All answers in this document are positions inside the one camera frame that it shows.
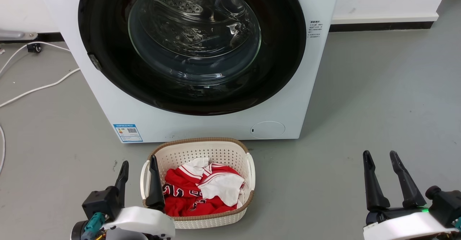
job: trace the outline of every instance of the concrete floor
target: concrete floor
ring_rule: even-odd
[[[423,193],[461,189],[461,0],[444,0],[438,13],[431,30],[331,33],[301,138],[245,142],[257,173],[245,217],[177,230],[176,239],[362,239],[366,149],[393,206],[403,199],[390,150]],[[3,47],[0,66],[18,47]],[[49,46],[13,62],[0,103],[77,68]],[[68,239],[85,219],[82,202],[115,182],[122,160],[130,162],[126,205],[141,205],[140,168],[158,144],[122,145],[82,74],[1,108],[0,123],[2,239]]]

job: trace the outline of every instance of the basket handle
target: basket handle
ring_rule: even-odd
[[[250,189],[254,191],[255,184],[256,184],[256,171],[255,171],[255,162],[253,161],[253,157],[250,155],[250,153],[247,153],[247,163],[248,163],[248,166],[250,167]]]
[[[150,182],[150,173],[147,174],[147,178],[146,178],[146,183],[144,181],[144,176],[146,174],[146,170],[147,168],[149,167],[149,163],[150,163],[150,160],[147,160],[144,165],[143,165],[143,169],[141,170],[141,177],[140,177],[140,190],[141,190],[141,197],[143,198],[143,200],[146,199],[146,193],[149,194],[149,182]]]

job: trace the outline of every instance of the washing machine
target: washing machine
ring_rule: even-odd
[[[299,138],[336,0],[45,3],[115,134],[135,143]]]

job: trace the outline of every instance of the instruction label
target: instruction label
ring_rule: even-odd
[[[308,25],[308,38],[320,38],[320,33],[323,30],[323,23],[321,21],[310,21]]]
[[[122,139],[122,142],[142,142],[135,124],[114,124],[115,130]]]

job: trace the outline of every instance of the cable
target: cable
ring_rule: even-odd
[[[8,59],[8,61],[5,63],[5,65],[0,69],[0,76],[1,76],[1,73],[3,72],[3,69],[5,69],[5,67],[8,65],[8,63],[10,63],[10,61],[13,59],[13,57],[16,56],[16,54],[17,54],[19,51],[21,51],[21,49],[27,47],[27,45],[36,44],[36,43],[45,44],[45,45],[50,45],[50,46],[53,46],[53,47],[56,47],[56,48],[60,48],[60,49],[62,49],[62,50],[66,50],[66,51],[70,52],[70,50],[68,50],[67,48],[60,47],[60,46],[56,46],[56,45],[53,45],[53,44],[50,44],[50,43],[47,43],[47,42],[36,41],[36,42],[27,43],[26,45],[23,45],[23,46],[20,47],[18,50],[16,50],[16,52],[10,57],[10,59]]]
[[[11,59],[13,59],[14,56],[16,56],[16,54],[23,48],[27,47],[27,45],[30,45],[30,44],[36,44],[36,43],[41,43],[41,44],[45,44],[45,45],[50,45],[50,46],[53,46],[53,47],[56,47],[56,48],[60,48],[60,49],[63,49],[63,50],[66,50],[68,52],[70,52],[70,50],[68,50],[67,48],[63,48],[63,47],[60,47],[60,46],[56,46],[56,45],[53,45],[53,44],[50,44],[50,43],[47,43],[47,42],[41,42],[41,41],[36,41],[36,42],[31,42],[31,43],[28,43],[26,45],[23,45],[22,47],[20,47],[18,50],[16,50],[16,52],[10,57],[10,59],[8,59],[8,61],[6,62],[6,64],[2,67],[2,69],[0,69],[0,74],[2,73],[3,69],[5,69],[5,67],[7,66],[7,64],[11,61]],[[20,96],[18,97],[15,97],[3,104],[0,104],[0,108],[7,105],[7,104],[10,104],[12,102],[14,102],[15,100],[17,99],[20,99],[28,94],[31,94],[35,91],[39,91],[41,89],[45,89],[45,88],[49,88],[51,86],[55,86],[55,85],[58,85],[60,84],[62,81],[64,81],[67,77],[71,76],[72,74],[74,74],[75,72],[79,71],[80,68],[77,68],[75,69],[74,71],[70,72],[69,74],[67,74],[66,76],[64,76],[63,78],[61,78],[59,81],[57,81],[56,83],[52,83],[52,84],[49,84],[49,85],[46,85],[46,86],[42,86],[40,88],[36,88],[36,89],[33,89],[33,90],[30,90],[28,92],[25,92],[23,94],[21,94]],[[2,151],[2,158],[1,158],[1,163],[0,163],[0,174],[3,170],[3,165],[5,164],[5,156],[6,156],[6,140],[5,140],[5,132],[3,131],[3,128],[0,126],[0,132],[1,132],[1,137],[2,137],[2,140],[3,140],[3,151]]]
[[[5,155],[6,155],[6,140],[5,140],[5,132],[3,132],[3,128],[0,126],[0,132],[1,132],[1,138],[3,140],[3,154],[1,156],[1,163],[0,163],[0,174],[1,171],[3,170],[3,164],[5,164]]]
[[[28,91],[28,92],[25,92],[25,93],[21,94],[20,96],[14,97],[13,99],[11,99],[11,100],[9,100],[9,101],[0,104],[0,108],[3,107],[3,106],[5,106],[5,105],[7,105],[7,104],[12,103],[13,101],[15,101],[15,100],[17,100],[17,99],[19,99],[19,98],[22,98],[22,97],[26,96],[27,94],[31,94],[31,93],[33,93],[33,92],[35,92],[35,91],[39,91],[39,90],[41,90],[41,89],[45,89],[45,88],[48,88],[48,87],[51,87],[51,86],[58,85],[58,84],[60,84],[62,81],[64,81],[67,77],[71,76],[73,73],[75,73],[75,72],[77,72],[77,71],[80,71],[80,68],[77,68],[77,69],[75,69],[74,71],[70,72],[69,74],[66,74],[66,76],[64,76],[63,78],[61,78],[61,80],[57,81],[56,83],[52,83],[52,84],[49,84],[49,85],[46,85],[46,86],[42,86],[42,87],[39,87],[39,88],[30,90],[30,91]]]

